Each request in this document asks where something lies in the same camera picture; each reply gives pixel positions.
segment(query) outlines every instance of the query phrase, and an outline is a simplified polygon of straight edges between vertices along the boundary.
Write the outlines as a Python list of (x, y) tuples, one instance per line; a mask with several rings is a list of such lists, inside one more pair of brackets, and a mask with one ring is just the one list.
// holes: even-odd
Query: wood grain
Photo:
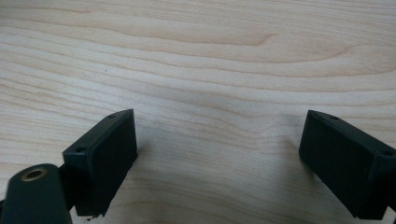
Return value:
[(381, 223), (298, 146), (315, 109), (396, 147), (393, 0), (1, 0), (0, 76), (1, 198), (133, 108), (140, 157), (90, 223)]

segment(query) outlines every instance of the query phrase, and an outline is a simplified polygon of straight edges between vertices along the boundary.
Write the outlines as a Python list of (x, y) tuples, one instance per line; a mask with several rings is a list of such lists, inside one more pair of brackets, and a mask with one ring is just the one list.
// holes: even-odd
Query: screw hole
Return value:
[(76, 149), (76, 152), (83, 152), (83, 151), (85, 151), (85, 147), (78, 147)]
[(47, 173), (46, 169), (43, 168), (36, 168), (34, 170), (30, 170), (26, 172), (22, 177), (21, 180), (24, 182), (29, 182), (33, 180), (37, 180), (38, 178), (41, 178)]

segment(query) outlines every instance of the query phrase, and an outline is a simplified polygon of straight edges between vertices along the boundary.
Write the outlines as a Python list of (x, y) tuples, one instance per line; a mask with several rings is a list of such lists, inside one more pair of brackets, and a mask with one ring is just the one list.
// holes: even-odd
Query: black plastic part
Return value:
[(136, 158), (134, 111), (109, 115), (64, 151), (59, 169), (41, 164), (14, 175), (0, 223), (71, 223), (74, 205), (79, 216), (104, 216)]
[(308, 111), (300, 157), (353, 217), (395, 210), (396, 151), (332, 115)]
[(71, 223), (58, 168), (40, 164), (14, 175), (8, 183), (0, 223)]
[(60, 172), (68, 207), (79, 216), (105, 215), (137, 158), (134, 111), (102, 119), (64, 151)]

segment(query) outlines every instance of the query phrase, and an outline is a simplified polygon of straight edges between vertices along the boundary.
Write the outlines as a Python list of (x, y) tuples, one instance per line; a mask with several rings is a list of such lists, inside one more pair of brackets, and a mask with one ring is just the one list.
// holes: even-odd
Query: wooden table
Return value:
[(61, 165), (102, 117), (133, 108), (140, 157), (90, 223), (393, 221), (354, 219), (298, 147), (308, 109), (396, 147), (394, 0), (0, 8), (1, 198), (19, 170)]

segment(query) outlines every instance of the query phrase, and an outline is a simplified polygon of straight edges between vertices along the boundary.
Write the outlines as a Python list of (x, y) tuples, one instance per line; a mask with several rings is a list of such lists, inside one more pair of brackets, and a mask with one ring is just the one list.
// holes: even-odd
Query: small hole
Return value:
[(386, 156), (393, 156), (393, 152), (389, 152), (389, 151), (383, 151), (382, 154)]
[(85, 151), (85, 147), (78, 147), (76, 149), (76, 152), (83, 152), (83, 151)]
[(37, 168), (31, 171), (26, 172), (22, 177), (21, 180), (28, 182), (28, 181), (33, 181), (37, 180), (38, 178), (42, 177), (47, 173), (46, 169), (43, 168)]
[(42, 174), (43, 172), (40, 170), (32, 171), (31, 173), (27, 174), (28, 178), (35, 178)]

